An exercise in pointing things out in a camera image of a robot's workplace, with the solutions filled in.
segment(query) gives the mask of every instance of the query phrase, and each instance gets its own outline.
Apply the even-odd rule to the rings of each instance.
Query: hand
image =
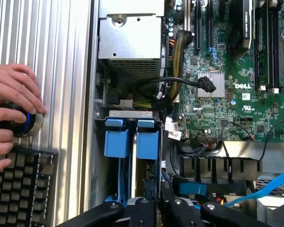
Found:
[[[26,117],[23,113],[17,110],[11,110],[8,108],[0,108],[0,121],[14,121],[17,123],[24,123]],[[11,130],[0,129],[0,155],[6,155],[13,148],[14,134]],[[0,171],[7,167],[11,163],[11,160],[6,158],[0,160]]]
[[[31,114],[46,112],[34,72],[26,65],[0,65],[0,97]]]

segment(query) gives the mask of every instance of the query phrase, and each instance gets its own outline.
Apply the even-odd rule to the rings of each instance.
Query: keyboard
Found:
[[[58,154],[13,148],[0,160],[0,227],[51,227]]]

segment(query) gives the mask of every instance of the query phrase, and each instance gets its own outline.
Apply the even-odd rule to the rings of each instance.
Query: motherboard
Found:
[[[175,38],[179,30],[192,32],[194,41],[185,52],[183,78],[194,81],[207,76],[217,89],[205,93],[182,86],[177,121],[183,139],[217,138],[221,128],[227,126],[226,140],[250,140],[240,128],[228,125],[239,122],[255,141],[265,141],[272,126],[284,119],[284,3],[188,2],[191,9],[184,10],[181,16],[185,1],[171,1],[169,38]],[[242,21],[237,20],[240,12],[236,9],[240,8],[245,14]],[[243,51],[231,50],[233,40],[240,39],[232,32],[236,23],[245,26]],[[270,139],[284,142],[284,123],[275,128]]]

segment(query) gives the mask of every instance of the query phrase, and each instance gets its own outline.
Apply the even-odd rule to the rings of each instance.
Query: knob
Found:
[[[22,112],[26,117],[25,123],[16,123],[14,121],[1,121],[0,129],[12,130],[15,137],[28,137],[36,134],[42,126],[43,115],[40,113],[30,114],[21,106],[15,103],[1,103],[0,108],[8,108]]]

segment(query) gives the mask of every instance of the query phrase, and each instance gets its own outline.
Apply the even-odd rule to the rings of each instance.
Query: green circuit board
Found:
[[[219,137],[221,127],[228,122],[240,122],[255,137],[255,141],[265,141],[271,127],[284,119],[284,89],[280,94],[270,94],[255,91],[254,47],[241,59],[234,61],[227,53],[228,7],[224,20],[218,17],[219,2],[214,1],[214,47],[217,50],[215,60],[207,56],[206,49],[206,10],[202,9],[201,51],[195,53],[191,44],[185,53],[184,78],[197,80],[198,73],[216,71],[224,73],[224,97],[198,97],[198,89],[183,85],[179,96],[179,130],[185,139],[193,139],[206,133],[208,136]],[[191,13],[192,25],[194,10]],[[181,25],[174,27],[174,33],[182,29]],[[284,5],[279,12],[279,33],[284,30]],[[241,129],[229,125],[225,131],[226,140],[243,140],[247,135]],[[271,142],[284,142],[284,123],[275,128]]]

